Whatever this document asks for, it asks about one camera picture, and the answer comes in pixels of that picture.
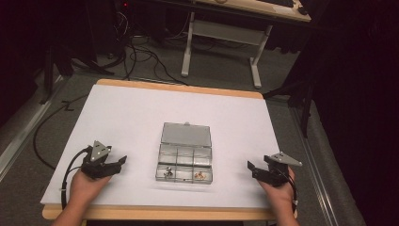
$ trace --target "gray floor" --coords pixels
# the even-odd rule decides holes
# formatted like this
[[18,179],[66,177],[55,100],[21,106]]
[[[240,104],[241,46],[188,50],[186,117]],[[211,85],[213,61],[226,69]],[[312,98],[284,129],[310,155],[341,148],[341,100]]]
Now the gray floor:
[[[145,40],[135,39],[136,46]],[[174,40],[173,44],[165,43],[164,45],[149,42],[143,46],[154,51],[175,78],[192,86],[221,89],[267,92],[279,88],[296,59],[296,55],[283,55],[279,50],[265,51],[259,62],[263,87],[255,89],[247,59],[255,55],[256,50],[253,47],[222,42],[211,50],[204,51],[203,49],[207,49],[211,44],[203,41],[196,42],[197,48],[193,50],[190,74],[187,78],[182,78],[180,76],[184,55],[182,42]],[[146,57],[143,54],[138,55],[139,59]],[[99,61],[99,64],[110,62],[105,57],[101,57]],[[126,65],[128,69],[133,65],[129,55]],[[157,79],[153,71],[154,65],[153,59],[137,62],[132,77]],[[113,77],[116,79],[125,75],[123,64],[109,71],[116,73]],[[159,76],[167,78],[165,71],[159,65],[156,72]],[[44,118],[63,106],[61,101],[71,101],[88,94],[92,85],[101,77],[103,76],[96,73],[76,69],[74,76],[69,79],[64,78],[65,86],[52,100],[45,111]],[[17,138],[27,136],[21,153],[0,183],[1,225],[50,224],[50,221],[41,216],[43,206],[40,204],[40,199],[53,171],[44,166],[35,156],[32,134],[28,135],[26,132],[21,134],[31,118],[43,107],[38,104],[41,89],[42,86],[36,95],[0,129],[0,151],[3,152],[0,160],[8,154],[9,144],[12,145],[16,136]],[[286,96],[279,96],[267,101],[267,105],[281,150],[304,163],[302,168],[294,167],[299,190],[298,220],[300,224],[364,225],[328,145],[326,134],[318,119],[317,109],[314,105],[311,108],[309,138],[305,139],[297,130],[298,110],[289,108],[285,102],[286,99]],[[56,113],[38,132],[36,138],[38,150],[50,164],[56,166],[85,100],[86,98],[83,98],[72,103],[70,108],[73,111],[61,110]],[[245,225],[265,225],[265,222],[245,222]]]

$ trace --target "hand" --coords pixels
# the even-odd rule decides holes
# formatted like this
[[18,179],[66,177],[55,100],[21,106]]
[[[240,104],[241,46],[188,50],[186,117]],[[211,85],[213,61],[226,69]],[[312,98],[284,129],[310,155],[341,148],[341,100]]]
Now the hand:
[[[294,172],[290,168],[288,168],[288,171],[289,175],[294,180]],[[258,182],[266,192],[266,197],[272,205],[278,225],[298,225],[293,213],[294,191],[291,185],[285,183],[283,186],[273,187],[265,182]]]
[[93,180],[81,170],[77,171],[72,178],[69,202],[78,202],[88,206],[100,194],[110,179],[111,176]]

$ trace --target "gray carpet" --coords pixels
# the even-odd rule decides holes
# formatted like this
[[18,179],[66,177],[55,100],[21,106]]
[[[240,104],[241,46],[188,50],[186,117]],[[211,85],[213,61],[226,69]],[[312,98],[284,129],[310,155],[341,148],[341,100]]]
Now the gray carpet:
[[[137,46],[143,41],[145,39],[135,40]],[[235,48],[237,47],[236,43],[234,45],[234,43],[226,42],[224,45],[228,44],[230,47],[217,45],[209,51],[203,51],[200,49],[206,49],[210,45],[203,42],[196,43],[195,46],[197,48],[193,50],[190,74],[188,78],[181,78],[184,46],[176,45],[177,41],[173,43],[160,45],[150,42],[144,46],[150,48],[159,56],[172,76],[189,85],[200,87],[267,92],[281,86],[296,59],[296,55],[282,55],[279,51],[266,51],[259,62],[263,87],[255,89],[252,84],[250,68],[247,64],[247,57],[252,57],[256,53],[254,48],[245,46]],[[140,55],[138,58],[145,59],[146,56]],[[109,62],[106,58],[100,58],[99,61],[100,64]],[[128,69],[133,65],[129,55],[126,65]],[[153,72],[154,65],[154,60],[137,62],[132,77],[157,79]],[[116,73],[114,78],[125,75],[123,64],[109,71]],[[159,76],[167,78],[161,67],[158,66],[156,72]],[[92,85],[100,77],[103,76],[76,69],[75,75],[68,80],[66,87],[55,97],[46,116],[63,106],[61,101],[71,101],[88,94]],[[281,150],[304,163],[302,168],[294,167],[299,190],[298,220],[301,225],[305,226],[331,225],[326,221],[319,198],[315,192],[311,169],[306,164],[307,156],[304,152],[301,135],[295,128],[292,111],[287,107],[285,99],[286,97],[280,96],[276,100],[267,101],[267,105]],[[43,158],[50,164],[56,166],[85,100],[86,98],[83,98],[72,103],[69,108],[73,109],[73,111],[61,110],[41,127],[37,136],[37,147]],[[9,124],[5,126],[8,129],[11,127],[13,126]],[[4,131],[3,128],[0,132],[2,142],[9,141],[10,133]],[[308,142],[311,145],[320,173],[325,178],[325,186],[329,197],[332,198],[334,213],[339,225],[364,225],[335,162],[333,153],[329,148],[327,137],[318,120],[317,110],[314,106],[312,107],[308,133]],[[41,216],[43,206],[40,204],[40,199],[52,174],[53,171],[44,166],[35,156],[32,136],[30,136],[26,147],[0,183],[1,225],[49,225],[50,222]],[[265,222],[245,222],[245,225],[265,225]]]

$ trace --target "white desk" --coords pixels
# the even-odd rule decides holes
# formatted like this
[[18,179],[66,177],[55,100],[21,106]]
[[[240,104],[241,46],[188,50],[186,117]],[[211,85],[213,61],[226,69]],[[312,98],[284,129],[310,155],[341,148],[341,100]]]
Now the white desk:
[[[301,15],[297,11],[298,6],[300,5],[298,0],[295,0],[293,8],[286,8],[256,0],[228,0],[224,4],[218,4],[215,0],[196,0],[195,2],[211,4],[218,7],[222,6],[226,8],[246,10],[254,13],[261,13],[299,22],[309,22],[311,20],[311,17],[309,15]],[[262,83],[259,77],[257,64],[262,55],[264,46],[266,45],[267,40],[270,36],[270,31],[272,30],[272,27],[272,25],[267,25],[264,31],[259,31],[225,24],[204,22],[202,20],[196,19],[195,13],[192,12],[188,28],[187,44],[184,51],[182,76],[188,76],[191,59],[191,42],[193,35],[221,40],[232,40],[245,44],[259,46],[256,56],[249,59],[249,66],[251,68],[255,88],[261,88]]]
[[[155,181],[163,123],[186,121],[211,128],[211,185]],[[95,139],[113,146],[107,162],[128,158],[85,218],[274,218],[247,169],[247,160],[265,166],[263,156],[279,152],[260,93],[100,80],[88,96],[41,201],[45,218],[60,213],[59,188],[65,169]],[[78,158],[75,166],[80,164]]]

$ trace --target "human hand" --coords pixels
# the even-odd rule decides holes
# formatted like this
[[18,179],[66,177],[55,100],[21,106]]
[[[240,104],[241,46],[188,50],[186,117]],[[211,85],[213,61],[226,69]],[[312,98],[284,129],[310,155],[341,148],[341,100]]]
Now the human hand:
[[[288,168],[289,175],[294,181],[295,174],[294,172]],[[273,212],[275,213],[278,222],[281,220],[293,220],[293,196],[294,191],[289,183],[286,183],[282,186],[273,187],[265,182],[258,181],[259,185],[266,192],[266,197],[270,201],[272,205]]]
[[100,194],[103,187],[112,176],[101,179],[91,179],[81,170],[77,171],[72,178],[69,203],[80,204],[85,207]]

